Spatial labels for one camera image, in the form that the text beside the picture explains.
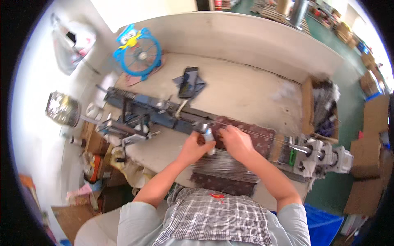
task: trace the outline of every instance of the bottle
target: bottle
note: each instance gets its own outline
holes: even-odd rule
[[[214,135],[212,134],[211,128],[207,128],[205,133],[203,134],[203,137],[205,139],[205,142],[210,142],[210,141],[215,141]],[[216,148],[213,147],[210,149],[207,154],[208,155],[214,155],[216,153]]]

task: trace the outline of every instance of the phone screen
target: phone screen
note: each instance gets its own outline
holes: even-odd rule
[[[197,67],[185,69],[185,73],[183,75],[183,82],[179,89],[179,98],[189,98],[193,96],[197,76]]]

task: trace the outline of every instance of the blue fan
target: blue fan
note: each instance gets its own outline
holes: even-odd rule
[[[132,76],[145,80],[149,73],[162,64],[162,48],[147,28],[136,30],[128,25],[116,41],[121,45],[113,53],[123,70]]]

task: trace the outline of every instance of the hand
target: hand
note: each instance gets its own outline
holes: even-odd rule
[[[220,129],[220,134],[226,150],[242,164],[245,164],[248,157],[256,152],[250,136],[235,126],[228,125],[226,129]]]
[[[182,165],[184,164],[185,167],[189,166],[198,161],[206,152],[216,145],[215,141],[206,142],[204,145],[199,145],[197,142],[199,136],[200,134],[198,132],[193,131],[191,133],[190,137],[186,139],[185,144],[183,145],[182,150],[176,159],[176,162],[179,162]]]

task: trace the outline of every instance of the red embroidery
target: red embroidery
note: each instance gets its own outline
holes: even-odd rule
[[[212,196],[213,198],[215,198],[221,204],[224,204],[224,202],[221,200],[221,198],[224,198],[223,194],[209,193],[209,195]]]

